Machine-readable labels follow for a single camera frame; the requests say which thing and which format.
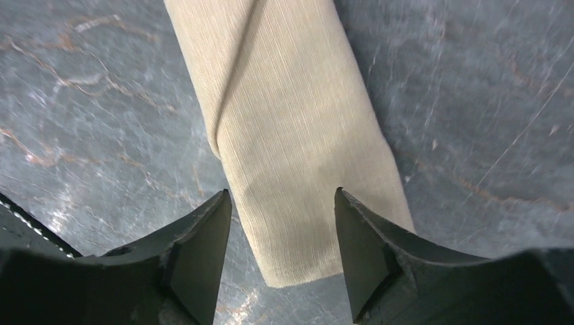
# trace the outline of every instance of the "folded cloth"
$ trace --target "folded cloth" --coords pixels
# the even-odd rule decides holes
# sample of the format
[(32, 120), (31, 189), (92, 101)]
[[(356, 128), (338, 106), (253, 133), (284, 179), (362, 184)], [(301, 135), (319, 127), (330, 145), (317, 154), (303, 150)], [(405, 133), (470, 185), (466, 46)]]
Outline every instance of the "folded cloth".
[(331, 0), (165, 3), (267, 285), (341, 273), (339, 186), (414, 231)]

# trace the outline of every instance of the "fabric fold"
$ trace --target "fabric fold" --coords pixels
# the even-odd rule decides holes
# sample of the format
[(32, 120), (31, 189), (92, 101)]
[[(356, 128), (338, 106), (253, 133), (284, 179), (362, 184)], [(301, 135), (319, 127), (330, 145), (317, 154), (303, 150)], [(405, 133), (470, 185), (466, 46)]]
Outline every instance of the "fabric fold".
[(341, 273), (343, 186), (414, 231), (331, 0), (166, 0), (210, 145), (269, 286)]

